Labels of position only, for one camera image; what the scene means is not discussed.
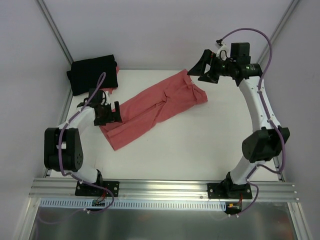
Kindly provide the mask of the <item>red t shirt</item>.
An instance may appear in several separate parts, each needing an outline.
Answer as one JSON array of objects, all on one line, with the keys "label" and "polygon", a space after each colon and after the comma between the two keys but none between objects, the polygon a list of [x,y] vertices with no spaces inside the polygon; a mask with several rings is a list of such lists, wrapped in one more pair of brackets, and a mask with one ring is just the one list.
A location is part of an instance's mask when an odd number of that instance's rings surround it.
[{"label": "red t shirt", "polygon": [[115,69],[107,72],[100,89],[107,91],[110,94],[112,93],[113,90],[117,89],[119,86],[118,84],[119,70],[120,70],[119,66],[116,66]]},{"label": "red t shirt", "polygon": [[187,70],[182,70],[143,90],[119,106],[122,122],[101,126],[101,132],[117,151],[164,122],[193,106],[208,101]]}]

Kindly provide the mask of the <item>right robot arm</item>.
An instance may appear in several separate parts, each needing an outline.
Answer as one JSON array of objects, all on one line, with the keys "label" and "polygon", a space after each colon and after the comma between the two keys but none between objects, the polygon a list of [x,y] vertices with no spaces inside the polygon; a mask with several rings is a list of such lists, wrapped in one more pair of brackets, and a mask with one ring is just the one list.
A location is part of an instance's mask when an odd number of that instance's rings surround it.
[{"label": "right robot arm", "polygon": [[231,77],[241,91],[250,114],[252,134],[242,142],[242,157],[236,167],[220,183],[207,184],[207,193],[209,199],[251,199],[249,181],[252,176],[258,169],[266,169],[267,162],[285,152],[290,136],[290,130],[282,127],[273,116],[261,66],[251,63],[248,50],[221,59],[219,54],[206,49],[187,74],[213,84],[218,83],[221,76]]}]

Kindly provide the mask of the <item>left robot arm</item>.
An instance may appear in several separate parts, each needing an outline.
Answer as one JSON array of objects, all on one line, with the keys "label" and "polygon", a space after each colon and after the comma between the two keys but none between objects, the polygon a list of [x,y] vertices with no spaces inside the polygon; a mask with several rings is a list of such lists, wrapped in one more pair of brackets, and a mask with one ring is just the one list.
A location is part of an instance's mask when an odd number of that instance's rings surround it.
[{"label": "left robot arm", "polygon": [[81,134],[88,127],[100,127],[122,121],[120,104],[111,103],[102,89],[90,89],[88,96],[76,106],[75,113],[57,127],[44,132],[44,166],[77,181],[75,195],[84,197],[111,197],[109,183],[100,170],[84,163]]}]

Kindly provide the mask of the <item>folded red t shirt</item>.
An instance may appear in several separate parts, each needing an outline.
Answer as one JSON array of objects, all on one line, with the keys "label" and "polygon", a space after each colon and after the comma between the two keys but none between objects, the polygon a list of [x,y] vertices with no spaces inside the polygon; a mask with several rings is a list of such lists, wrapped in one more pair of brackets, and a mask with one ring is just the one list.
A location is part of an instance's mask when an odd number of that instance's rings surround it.
[{"label": "folded red t shirt", "polygon": [[119,86],[118,84],[119,70],[120,70],[119,66],[116,66],[115,69],[107,72],[100,89],[107,91],[110,94],[112,93],[113,90],[117,89]]}]

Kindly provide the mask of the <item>folded black t shirt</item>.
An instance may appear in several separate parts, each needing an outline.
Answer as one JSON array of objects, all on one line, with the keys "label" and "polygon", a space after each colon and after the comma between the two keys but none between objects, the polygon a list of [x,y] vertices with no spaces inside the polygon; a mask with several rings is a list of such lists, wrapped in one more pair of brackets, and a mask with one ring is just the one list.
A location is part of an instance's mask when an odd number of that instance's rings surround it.
[{"label": "folded black t shirt", "polygon": [[118,87],[117,70],[118,64],[112,54],[73,62],[71,69],[66,72],[72,95],[79,96],[88,92],[89,89],[96,88],[102,73],[106,73],[106,77],[100,87],[116,89]]}]

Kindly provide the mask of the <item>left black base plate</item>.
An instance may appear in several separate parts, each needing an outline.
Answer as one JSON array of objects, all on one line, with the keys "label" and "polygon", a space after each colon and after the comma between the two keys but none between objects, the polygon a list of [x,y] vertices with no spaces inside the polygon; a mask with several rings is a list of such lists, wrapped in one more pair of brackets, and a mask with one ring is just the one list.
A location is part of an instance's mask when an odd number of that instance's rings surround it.
[{"label": "left black base plate", "polygon": [[105,193],[107,197],[118,197],[120,182],[113,180],[103,180],[99,187],[93,186],[93,183],[87,184],[85,181],[78,181],[75,188],[75,195],[78,197],[100,197]]}]

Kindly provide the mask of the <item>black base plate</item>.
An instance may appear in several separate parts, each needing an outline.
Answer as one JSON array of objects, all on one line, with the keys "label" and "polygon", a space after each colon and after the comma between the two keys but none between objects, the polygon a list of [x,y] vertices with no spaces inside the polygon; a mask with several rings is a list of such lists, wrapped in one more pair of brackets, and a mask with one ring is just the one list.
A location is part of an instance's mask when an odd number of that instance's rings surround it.
[{"label": "black base plate", "polygon": [[85,181],[78,181],[75,188],[75,195],[78,197],[100,197],[105,193],[107,197],[118,197],[120,182],[113,180],[103,180],[99,187],[93,186],[93,183],[87,184]]},{"label": "black base plate", "polygon": [[240,199],[251,200],[253,198],[250,185],[247,184],[231,184],[226,186],[220,183],[208,183],[207,195],[209,199]]}]

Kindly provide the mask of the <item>right rear frame post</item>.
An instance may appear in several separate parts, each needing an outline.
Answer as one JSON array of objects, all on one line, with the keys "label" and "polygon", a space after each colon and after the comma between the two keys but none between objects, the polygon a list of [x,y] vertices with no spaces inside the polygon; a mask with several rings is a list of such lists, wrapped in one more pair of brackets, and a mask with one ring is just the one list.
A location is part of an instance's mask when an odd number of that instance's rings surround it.
[{"label": "right rear frame post", "polygon": [[[288,21],[301,3],[299,0],[259,0],[260,8],[257,11],[258,23],[254,28],[263,32],[274,47]],[[251,56],[253,62],[260,64],[264,69],[270,56],[269,44],[264,36],[252,33]]]}]

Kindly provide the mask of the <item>frame post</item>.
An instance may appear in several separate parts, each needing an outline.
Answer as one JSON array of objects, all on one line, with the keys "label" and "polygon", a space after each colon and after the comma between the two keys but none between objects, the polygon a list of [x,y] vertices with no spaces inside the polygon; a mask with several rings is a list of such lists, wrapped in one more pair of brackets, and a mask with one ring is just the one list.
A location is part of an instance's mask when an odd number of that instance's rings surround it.
[{"label": "frame post", "polygon": [[50,30],[52,31],[59,47],[61,48],[63,55],[65,56],[67,62],[69,63],[69,65],[72,65],[74,59],[63,39],[63,36],[60,32],[60,30],[58,29],[57,24],[55,23],[55,20],[46,4],[46,2],[44,0],[35,0],[35,3],[37,4],[37,6],[39,7],[40,12],[42,13],[45,21],[47,22]]},{"label": "frame post", "polygon": [[[299,0],[259,0],[260,8],[257,11],[258,23],[254,28],[263,32],[274,47],[288,21],[301,3]],[[264,36],[252,33],[251,56],[253,62],[260,64],[264,69],[270,56],[269,44]]]}]

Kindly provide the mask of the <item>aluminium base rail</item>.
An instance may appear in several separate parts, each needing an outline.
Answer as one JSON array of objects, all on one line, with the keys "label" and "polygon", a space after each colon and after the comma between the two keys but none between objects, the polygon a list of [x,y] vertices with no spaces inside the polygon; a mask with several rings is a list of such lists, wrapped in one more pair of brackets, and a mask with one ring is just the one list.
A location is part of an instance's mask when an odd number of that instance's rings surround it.
[{"label": "aluminium base rail", "polygon": [[[208,181],[183,180],[137,180],[119,181],[118,199],[125,200],[173,200],[197,201],[207,200],[216,193],[208,186]],[[73,198],[77,181],[73,178],[49,177],[35,178],[29,190],[30,198]],[[257,201],[260,202],[299,202],[300,196],[296,186],[290,182],[258,181],[246,193],[254,198],[258,186]]]}]

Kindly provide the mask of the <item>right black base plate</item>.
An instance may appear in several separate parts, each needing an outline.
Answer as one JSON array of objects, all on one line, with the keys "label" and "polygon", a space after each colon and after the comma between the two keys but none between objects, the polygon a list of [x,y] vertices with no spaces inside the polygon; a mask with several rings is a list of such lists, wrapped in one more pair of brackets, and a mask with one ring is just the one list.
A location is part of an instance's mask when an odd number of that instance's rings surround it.
[{"label": "right black base plate", "polygon": [[226,186],[220,183],[208,183],[207,195],[209,199],[240,199],[251,200],[253,198],[250,185],[247,184],[231,184]]}]

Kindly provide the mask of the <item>left rear frame post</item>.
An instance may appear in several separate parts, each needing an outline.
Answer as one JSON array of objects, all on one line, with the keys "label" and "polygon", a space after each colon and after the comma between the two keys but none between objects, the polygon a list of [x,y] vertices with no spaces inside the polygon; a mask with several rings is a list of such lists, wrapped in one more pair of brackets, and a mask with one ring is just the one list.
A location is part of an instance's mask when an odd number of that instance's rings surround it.
[{"label": "left rear frame post", "polygon": [[57,24],[55,23],[55,20],[46,4],[46,2],[44,0],[35,0],[35,3],[37,4],[37,6],[39,7],[40,12],[42,13],[45,21],[47,22],[50,30],[52,31],[59,47],[61,48],[63,55],[65,56],[67,62],[69,63],[69,65],[72,65],[74,59],[63,39],[63,36],[60,32],[60,30],[58,29]]}]

